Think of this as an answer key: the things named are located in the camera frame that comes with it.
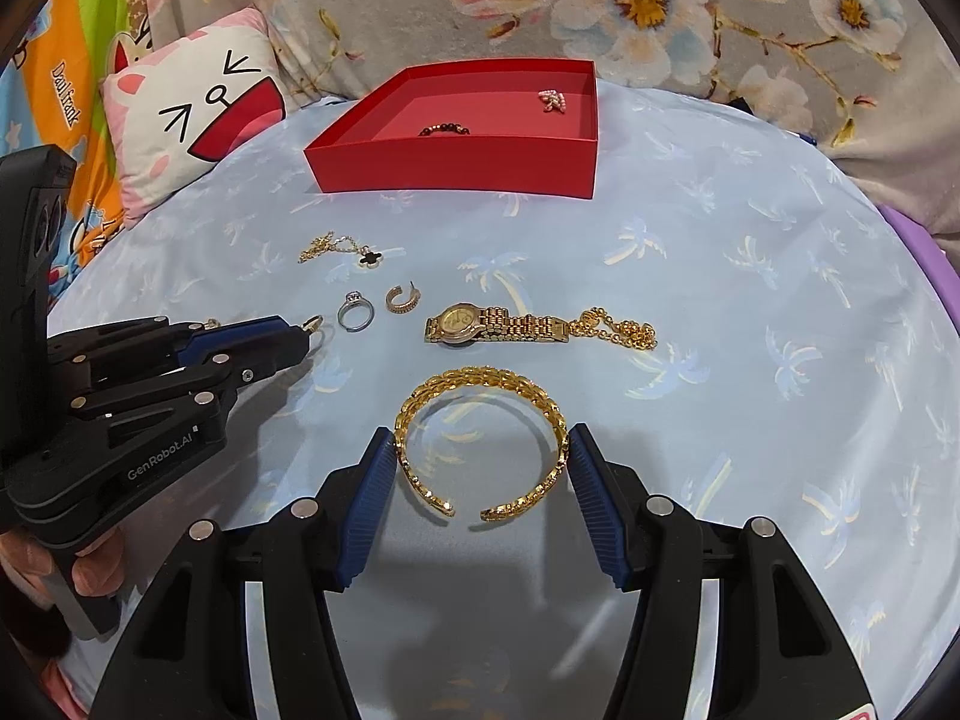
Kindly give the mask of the person's left hand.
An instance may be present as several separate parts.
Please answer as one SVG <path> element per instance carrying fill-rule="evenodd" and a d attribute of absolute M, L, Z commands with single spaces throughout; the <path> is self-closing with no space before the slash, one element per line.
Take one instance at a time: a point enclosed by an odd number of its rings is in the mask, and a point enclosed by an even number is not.
<path fill-rule="evenodd" d="M 2 535 L 2 569 L 10 582 L 36 605 L 48 608 L 52 595 L 46 578 L 57 569 L 52 554 L 20 530 Z M 109 596 L 125 580 L 125 539 L 121 528 L 112 528 L 76 556 L 71 566 L 75 590 L 82 596 Z"/>

